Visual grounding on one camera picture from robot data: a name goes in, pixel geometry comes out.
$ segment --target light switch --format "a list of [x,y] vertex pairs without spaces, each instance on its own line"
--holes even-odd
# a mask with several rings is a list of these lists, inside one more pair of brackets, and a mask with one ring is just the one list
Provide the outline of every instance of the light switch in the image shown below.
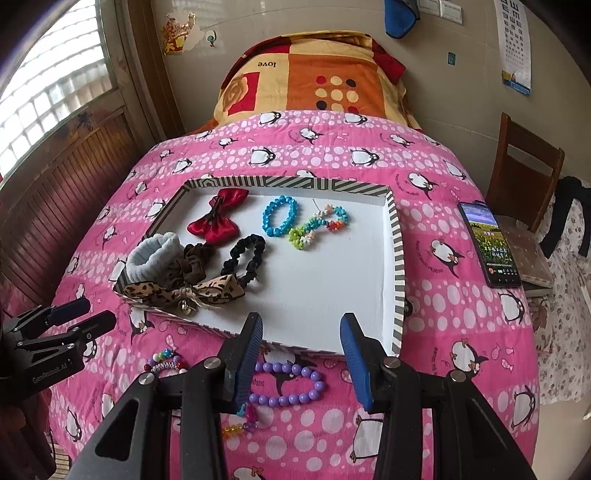
[[462,7],[447,0],[441,0],[441,17],[461,25]]
[[418,9],[431,15],[440,16],[439,0],[418,0]]

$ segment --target fabric bow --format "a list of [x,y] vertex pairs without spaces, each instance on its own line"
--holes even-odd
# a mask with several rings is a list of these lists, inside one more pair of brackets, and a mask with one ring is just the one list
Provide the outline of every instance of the fabric bow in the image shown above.
[[248,196],[248,190],[221,189],[209,201],[212,209],[199,220],[188,225],[187,230],[193,235],[200,236],[211,245],[224,245],[240,235],[238,225],[224,214],[239,206]]
[[190,287],[167,290],[154,282],[131,283],[124,288],[129,298],[151,307],[169,307],[185,302],[192,309],[198,305],[221,305],[244,296],[235,275],[222,275]]

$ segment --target colorful beaded bracelet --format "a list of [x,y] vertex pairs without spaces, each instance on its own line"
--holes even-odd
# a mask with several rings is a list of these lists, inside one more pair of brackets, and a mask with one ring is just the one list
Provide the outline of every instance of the colorful beaded bracelet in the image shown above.
[[[337,216],[337,221],[329,222],[324,219],[324,217],[332,215],[333,213]],[[292,228],[289,232],[288,238],[294,247],[298,250],[304,250],[314,241],[314,238],[316,237],[316,232],[314,230],[317,228],[325,226],[327,230],[333,232],[342,229],[348,223],[349,215],[347,215],[344,208],[327,205],[324,207],[324,210],[318,212],[313,217],[310,217],[304,225]]]
[[254,432],[258,428],[256,409],[250,404],[243,404],[240,411],[237,413],[239,417],[246,417],[246,422],[236,423],[222,428],[222,438],[227,439],[244,432]]
[[163,370],[176,370],[183,374],[187,371],[187,362],[183,360],[177,352],[170,348],[165,348],[159,353],[155,353],[152,358],[148,358],[148,362],[144,365],[144,370],[158,375]]

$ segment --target smartphone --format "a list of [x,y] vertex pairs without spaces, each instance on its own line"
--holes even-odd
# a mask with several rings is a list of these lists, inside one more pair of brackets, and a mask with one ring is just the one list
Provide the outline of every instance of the smartphone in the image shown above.
[[486,283],[493,288],[519,287],[521,278],[492,212],[484,202],[460,202],[459,209],[476,245]]

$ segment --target flower bead bracelet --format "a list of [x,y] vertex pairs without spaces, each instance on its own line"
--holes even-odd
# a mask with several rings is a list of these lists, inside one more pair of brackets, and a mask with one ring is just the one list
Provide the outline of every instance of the flower bead bracelet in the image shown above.
[[302,392],[299,395],[282,395],[280,397],[267,397],[266,395],[258,395],[251,393],[248,397],[248,401],[252,404],[267,405],[271,408],[276,407],[287,407],[289,405],[306,404],[310,401],[319,400],[320,392],[326,388],[326,384],[322,381],[322,375],[316,370],[310,367],[302,368],[301,365],[292,364],[287,362],[281,364],[276,362],[274,364],[269,362],[257,362],[255,372],[266,372],[266,373],[280,373],[293,374],[295,376],[301,375],[302,377],[309,378],[314,382],[314,388],[308,392]]
[[[325,220],[325,217],[335,214],[338,218],[337,221]],[[325,226],[327,230],[331,232],[341,230],[345,225],[349,223],[349,215],[342,207],[333,207],[332,205],[326,205],[324,210],[321,210],[313,217],[311,217],[304,225],[292,228],[289,232],[289,241],[298,250],[304,250],[308,247],[316,238],[315,230],[321,226]]]
[[[270,220],[271,214],[276,207],[279,207],[280,205],[283,205],[285,203],[290,204],[290,212],[287,216],[287,219],[285,219],[285,221],[281,224],[279,228],[273,228],[271,226]],[[281,195],[279,198],[276,198],[269,205],[267,205],[267,208],[265,208],[265,211],[262,214],[262,229],[267,234],[267,236],[285,235],[287,232],[290,231],[291,226],[296,221],[296,215],[297,202],[295,201],[295,199],[290,196]]]
[[144,365],[144,370],[158,375],[163,370],[176,370],[183,374],[187,371],[188,364],[183,357],[170,348],[165,348],[159,353],[155,353],[152,358]]

